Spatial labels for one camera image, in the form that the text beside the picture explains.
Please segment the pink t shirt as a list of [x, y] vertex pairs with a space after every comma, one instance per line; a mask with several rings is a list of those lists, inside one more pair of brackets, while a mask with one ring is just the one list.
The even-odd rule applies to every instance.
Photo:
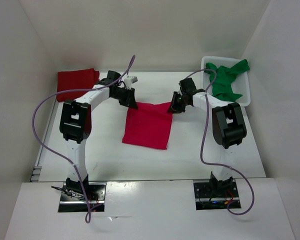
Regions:
[[137, 106], [127, 110], [122, 143], [166, 150], [173, 121], [173, 114], [168, 112], [170, 103], [138, 102]]

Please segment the dark red t shirt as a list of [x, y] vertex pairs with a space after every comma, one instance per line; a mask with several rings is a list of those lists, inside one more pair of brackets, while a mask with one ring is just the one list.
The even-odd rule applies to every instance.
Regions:
[[[60, 71], [57, 73], [57, 92], [91, 89], [98, 81], [100, 72], [94, 68], [75, 71]], [[66, 100], [75, 100], [83, 96], [86, 91], [75, 91], [61, 93], [56, 96], [56, 100], [61, 103]]]

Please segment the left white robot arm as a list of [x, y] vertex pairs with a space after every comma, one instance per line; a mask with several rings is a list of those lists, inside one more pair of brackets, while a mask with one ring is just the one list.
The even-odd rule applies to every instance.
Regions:
[[137, 109], [135, 89], [136, 76], [123, 78], [118, 72], [109, 70], [84, 95], [63, 103], [59, 130], [66, 142], [67, 158], [72, 167], [65, 181], [65, 190], [78, 200], [89, 196], [89, 174], [86, 168], [86, 141], [92, 132], [92, 112], [103, 101], [113, 98], [124, 107]]

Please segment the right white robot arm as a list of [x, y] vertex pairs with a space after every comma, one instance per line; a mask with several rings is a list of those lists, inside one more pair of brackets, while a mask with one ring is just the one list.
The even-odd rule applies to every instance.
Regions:
[[[233, 186], [232, 166], [235, 147], [240, 145], [247, 136], [247, 128], [241, 106], [236, 103], [222, 101], [198, 89], [193, 79], [185, 78], [179, 82], [179, 91], [172, 96], [168, 112], [184, 113], [186, 106], [193, 106], [206, 112], [205, 126], [200, 146], [200, 160], [207, 166], [212, 166], [209, 179], [209, 191], [219, 197]], [[207, 162], [204, 160], [204, 144], [209, 126], [213, 139], [220, 146], [219, 160]]]

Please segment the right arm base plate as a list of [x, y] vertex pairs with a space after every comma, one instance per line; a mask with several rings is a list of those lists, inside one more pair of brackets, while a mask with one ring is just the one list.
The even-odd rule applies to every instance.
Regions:
[[194, 181], [193, 190], [195, 197], [195, 207], [197, 211], [201, 210], [223, 210], [240, 209], [240, 197], [237, 184], [234, 181], [231, 187], [213, 192], [208, 180]]

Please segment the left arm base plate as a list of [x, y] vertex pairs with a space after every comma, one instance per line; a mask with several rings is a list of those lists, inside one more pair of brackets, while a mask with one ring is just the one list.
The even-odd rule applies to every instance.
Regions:
[[[105, 211], [105, 199], [106, 199], [106, 182], [90, 182], [89, 192], [87, 193], [87, 199], [89, 206], [92, 208], [92, 212], [104, 212]], [[87, 213], [88, 207], [84, 195], [82, 193], [76, 193], [72, 190], [66, 190], [66, 184], [64, 183], [62, 188], [57, 187], [60, 193], [59, 200], [59, 213]]]

